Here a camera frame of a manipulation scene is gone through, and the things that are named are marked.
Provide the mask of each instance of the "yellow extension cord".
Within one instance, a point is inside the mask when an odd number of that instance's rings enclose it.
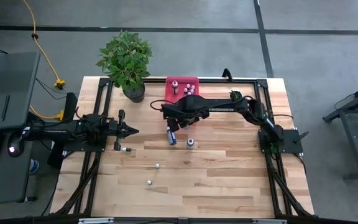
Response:
[[[23,2],[24,2],[24,4],[27,6],[27,8],[29,8],[29,11],[30,11],[30,13],[31,13],[31,18],[32,18],[33,27],[34,27],[34,34],[36,34],[36,33],[37,33],[37,29],[36,29],[37,25],[36,25],[36,23],[35,23],[34,14],[32,13],[32,10],[31,10],[31,7],[29,6],[29,4],[28,4],[25,0],[23,0]],[[37,44],[38,48],[41,50],[41,52],[43,53],[43,55],[44,55],[45,58],[47,59],[47,62],[48,62],[48,64],[49,64],[49,66],[52,68],[52,70],[53,70],[53,72],[54,72],[54,74],[55,74],[55,76],[56,76],[56,79],[57,79],[57,80],[56,80],[55,86],[56,86],[57,84],[64,85],[64,84],[65,84],[65,81],[64,81],[64,80],[61,80],[61,79],[59,78],[59,76],[57,75],[57,72],[56,72],[56,70],[55,70],[55,67],[53,67],[52,63],[50,63],[50,60],[49,60],[47,54],[44,52],[44,50],[43,50],[42,47],[40,46],[40,44],[38,43],[37,39],[36,39],[35,37],[33,37],[33,39],[34,39],[34,41],[35,41],[35,44]],[[60,111],[60,113],[57,114],[56,116],[43,116],[43,115],[39,114],[38,112],[36,112],[36,110],[34,109],[34,107],[33,107],[32,105],[30,105],[30,108],[31,108],[31,110],[35,113],[35,115],[37,115],[39,118],[43,118],[43,119],[59,119],[60,121],[63,119],[63,112],[64,112],[64,111]]]

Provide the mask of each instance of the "wooden tabletop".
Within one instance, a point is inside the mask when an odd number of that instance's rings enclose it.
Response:
[[[78,100],[80,116],[93,112],[99,79],[84,77]],[[283,79],[267,80],[273,113],[291,114]],[[200,95],[229,98],[232,88],[254,96],[253,86],[229,83],[201,83]],[[149,106],[153,100],[164,99],[164,94],[163,83],[146,83],[144,101],[132,103],[120,88],[113,88],[109,117],[117,118],[119,109],[123,109],[126,123],[140,133],[122,141],[122,147],[131,147],[132,152],[114,151],[115,137],[108,138],[99,167],[92,216],[273,217],[266,161],[257,137],[260,127],[237,113],[211,113],[189,129],[175,132],[178,143],[170,146],[167,122],[161,112]],[[289,117],[277,116],[275,122],[284,129],[293,127]],[[188,138],[195,140],[192,150],[185,147]],[[61,208],[78,186],[83,157],[83,152],[76,152],[63,161],[51,212]],[[313,213],[302,163],[291,154],[282,157],[288,187],[302,206]],[[160,164],[160,168],[156,169],[155,164]],[[152,185],[147,185],[148,180],[152,180]],[[282,196],[279,199],[284,212]]]

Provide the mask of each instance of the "red tray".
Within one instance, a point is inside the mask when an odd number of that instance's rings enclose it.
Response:
[[[172,82],[178,82],[178,94],[173,93]],[[168,77],[165,81],[165,100],[171,101],[173,103],[180,100],[180,98],[185,96],[184,89],[186,85],[190,84],[190,86],[194,85],[196,88],[194,89],[194,95],[198,95],[198,87],[199,81],[197,77]]]

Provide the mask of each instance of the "green leaves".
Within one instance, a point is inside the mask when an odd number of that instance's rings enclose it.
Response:
[[[102,59],[96,66],[108,74],[114,86],[122,90],[137,89],[143,84],[143,79],[150,73],[146,65],[152,51],[147,41],[142,41],[139,34],[121,31],[118,36],[106,43],[105,49],[99,49]]]

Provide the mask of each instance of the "computer mouse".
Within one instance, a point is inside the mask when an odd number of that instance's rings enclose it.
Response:
[[[22,139],[22,133],[12,133],[7,140],[7,153],[11,157],[18,157],[24,152],[24,140]]]

